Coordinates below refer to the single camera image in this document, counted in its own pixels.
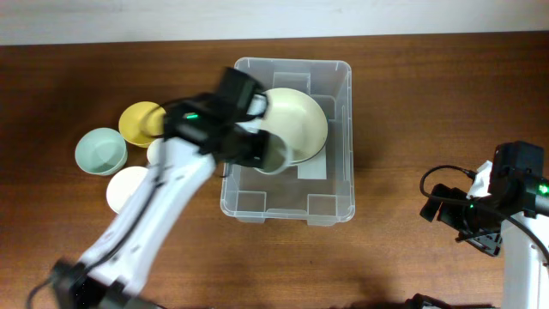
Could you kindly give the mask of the grey cup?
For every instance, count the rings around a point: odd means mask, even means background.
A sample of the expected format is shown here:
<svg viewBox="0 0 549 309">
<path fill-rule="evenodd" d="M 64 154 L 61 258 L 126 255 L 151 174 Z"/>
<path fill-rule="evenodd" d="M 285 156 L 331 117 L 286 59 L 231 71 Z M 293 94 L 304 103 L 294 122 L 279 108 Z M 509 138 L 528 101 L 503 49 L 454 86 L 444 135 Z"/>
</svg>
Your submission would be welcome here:
<svg viewBox="0 0 549 309">
<path fill-rule="evenodd" d="M 255 167 L 260 173 L 276 175 L 286 170 L 293 160 L 293 150 L 289 144 L 277 135 L 268 138 L 261 167 Z"/>
</svg>

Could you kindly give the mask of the blue bowl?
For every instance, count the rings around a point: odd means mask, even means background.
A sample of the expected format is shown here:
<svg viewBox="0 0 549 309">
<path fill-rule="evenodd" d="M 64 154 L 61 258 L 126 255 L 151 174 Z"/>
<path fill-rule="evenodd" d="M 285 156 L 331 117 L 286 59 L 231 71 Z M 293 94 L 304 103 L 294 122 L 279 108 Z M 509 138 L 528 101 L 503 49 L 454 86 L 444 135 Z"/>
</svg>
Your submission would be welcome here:
<svg viewBox="0 0 549 309">
<path fill-rule="evenodd" d="M 316 152 L 314 155 L 312 155 L 312 156 L 309 156 L 309 157 L 304 158 L 304 159 L 299 159 L 299 160 L 292 161 L 292 165 L 302 164 L 302 163 L 304 163 L 304 162 L 313 160 L 315 157 L 317 157 L 317 156 L 319 156 L 319 155 L 324 155 L 325 149 L 326 149 L 326 145 L 327 145 L 327 143 L 325 143 L 325 144 L 322 146 L 322 148 L 321 148 L 318 152 Z"/>
</svg>

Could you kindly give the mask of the cream bowl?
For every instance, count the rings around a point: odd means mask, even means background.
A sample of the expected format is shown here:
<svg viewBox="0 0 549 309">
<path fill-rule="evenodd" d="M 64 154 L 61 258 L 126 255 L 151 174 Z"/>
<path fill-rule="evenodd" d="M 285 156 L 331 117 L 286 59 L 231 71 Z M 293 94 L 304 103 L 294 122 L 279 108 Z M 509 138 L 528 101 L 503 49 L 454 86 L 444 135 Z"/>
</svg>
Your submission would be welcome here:
<svg viewBox="0 0 549 309">
<path fill-rule="evenodd" d="M 292 165 L 317 155 L 328 139 L 328 120 L 323 109 L 308 94 L 292 88 L 271 88 L 264 93 L 268 100 L 260 130 L 275 134 L 293 152 Z"/>
</svg>

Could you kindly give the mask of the cream cup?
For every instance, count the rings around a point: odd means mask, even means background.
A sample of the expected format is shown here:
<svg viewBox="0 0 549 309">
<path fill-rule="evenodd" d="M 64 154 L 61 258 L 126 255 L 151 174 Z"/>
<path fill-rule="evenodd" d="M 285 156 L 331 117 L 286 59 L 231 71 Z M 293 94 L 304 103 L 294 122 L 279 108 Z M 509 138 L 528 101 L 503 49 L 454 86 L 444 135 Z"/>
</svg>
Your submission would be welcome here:
<svg viewBox="0 0 549 309">
<path fill-rule="evenodd" d="M 160 163 L 161 149 L 162 149 L 163 139 L 155 139 L 150 143 L 147 150 L 147 160 L 149 165 L 157 165 Z"/>
</svg>

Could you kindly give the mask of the yellow bowl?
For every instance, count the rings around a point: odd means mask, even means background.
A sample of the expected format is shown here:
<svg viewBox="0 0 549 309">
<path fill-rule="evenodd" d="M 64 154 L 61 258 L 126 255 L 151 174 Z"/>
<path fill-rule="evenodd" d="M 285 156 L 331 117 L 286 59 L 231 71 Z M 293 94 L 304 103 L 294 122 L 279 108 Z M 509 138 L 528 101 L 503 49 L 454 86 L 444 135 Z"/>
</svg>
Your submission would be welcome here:
<svg viewBox="0 0 549 309">
<path fill-rule="evenodd" d="M 147 148 L 163 133 L 165 109 L 151 101 L 129 106 L 118 121 L 118 130 L 124 140 L 137 147 Z"/>
</svg>

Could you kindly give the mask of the clear plastic storage bin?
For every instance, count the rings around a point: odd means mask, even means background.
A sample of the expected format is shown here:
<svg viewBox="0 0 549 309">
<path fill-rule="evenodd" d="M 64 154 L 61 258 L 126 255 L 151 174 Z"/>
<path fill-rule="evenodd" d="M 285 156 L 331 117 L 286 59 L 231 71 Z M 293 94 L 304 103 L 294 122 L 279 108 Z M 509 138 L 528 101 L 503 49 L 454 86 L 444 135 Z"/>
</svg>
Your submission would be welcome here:
<svg viewBox="0 0 549 309">
<path fill-rule="evenodd" d="M 294 88 L 312 97 L 328 120 L 327 178 L 298 179 L 298 166 L 277 175 L 227 166 L 220 208 L 240 221 L 305 220 L 332 226 L 355 214 L 352 69 L 341 60 L 240 58 L 234 64 L 267 88 Z"/>
</svg>

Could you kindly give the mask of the white bowl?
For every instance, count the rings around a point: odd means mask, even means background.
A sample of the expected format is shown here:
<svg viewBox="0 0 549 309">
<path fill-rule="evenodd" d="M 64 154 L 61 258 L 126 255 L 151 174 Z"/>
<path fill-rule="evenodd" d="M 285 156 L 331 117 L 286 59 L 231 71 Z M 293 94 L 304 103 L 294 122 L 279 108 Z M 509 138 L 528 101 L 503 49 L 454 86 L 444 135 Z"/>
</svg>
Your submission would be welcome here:
<svg viewBox="0 0 549 309">
<path fill-rule="evenodd" d="M 126 167 L 113 176 L 106 188 L 106 201 L 112 211 L 121 211 L 147 173 L 146 167 Z"/>
</svg>

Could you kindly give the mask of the green bowl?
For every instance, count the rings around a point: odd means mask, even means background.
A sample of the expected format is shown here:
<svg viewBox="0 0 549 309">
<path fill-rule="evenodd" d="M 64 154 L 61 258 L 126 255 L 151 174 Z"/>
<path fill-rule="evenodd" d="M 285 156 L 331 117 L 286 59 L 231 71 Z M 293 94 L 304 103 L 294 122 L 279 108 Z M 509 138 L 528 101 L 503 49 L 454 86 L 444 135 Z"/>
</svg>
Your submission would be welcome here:
<svg viewBox="0 0 549 309">
<path fill-rule="evenodd" d="M 111 128 L 89 131 L 75 147 L 77 166 L 92 175 L 112 175 L 125 165 L 127 159 L 125 140 L 118 131 Z"/>
</svg>

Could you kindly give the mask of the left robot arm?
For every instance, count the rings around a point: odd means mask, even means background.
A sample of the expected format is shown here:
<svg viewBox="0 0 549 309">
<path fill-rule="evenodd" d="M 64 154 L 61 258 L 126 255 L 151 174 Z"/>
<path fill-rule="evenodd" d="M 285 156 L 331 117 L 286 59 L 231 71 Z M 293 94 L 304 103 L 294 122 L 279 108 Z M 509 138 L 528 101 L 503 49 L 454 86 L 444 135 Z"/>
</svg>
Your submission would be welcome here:
<svg viewBox="0 0 549 309">
<path fill-rule="evenodd" d="M 199 94 L 168 101 L 160 161 L 77 264 L 56 263 L 61 308 L 155 308 L 140 296 L 166 236 L 220 161 L 261 167 L 271 135 L 242 124 L 266 116 L 265 94 Z"/>
</svg>

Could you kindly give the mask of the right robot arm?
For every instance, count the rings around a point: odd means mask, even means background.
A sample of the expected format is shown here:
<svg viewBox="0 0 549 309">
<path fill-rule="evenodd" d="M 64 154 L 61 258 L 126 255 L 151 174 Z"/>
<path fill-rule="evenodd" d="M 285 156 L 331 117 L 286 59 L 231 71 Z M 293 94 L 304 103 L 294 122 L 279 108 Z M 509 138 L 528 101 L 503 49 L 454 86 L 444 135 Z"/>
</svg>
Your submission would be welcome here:
<svg viewBox="0 0 549 309">
<path fill-rule="evenodd" d="M 438 184 L 425 189 L 427 177 L 443 169 L 466 174 L 469 191 Z M 548 180 L 532 167 L 498 166 L 494 161 L 477 170 L 442 165 L 419 181 L 428 198 L 421 215 L 444 222 L 458 232 L 458 242 L 479 251 L 504 255 L 503 308 L 548 307 Z"/>
</svg>

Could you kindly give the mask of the white label in bin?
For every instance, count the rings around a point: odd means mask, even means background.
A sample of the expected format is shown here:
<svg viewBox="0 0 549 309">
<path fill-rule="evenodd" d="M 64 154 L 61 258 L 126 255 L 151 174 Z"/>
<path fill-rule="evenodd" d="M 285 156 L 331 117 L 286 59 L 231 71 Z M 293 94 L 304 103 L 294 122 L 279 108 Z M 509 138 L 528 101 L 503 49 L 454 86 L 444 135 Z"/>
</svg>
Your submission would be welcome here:
<svg viewBox="0 0 549 309">
<path fill-rule="evenodd" d="M 311 161 L 298 165 L 298 179 L 325 180 L 327 178 L 326 149 L 324 155 L 319 155 Z"/>
</svg>

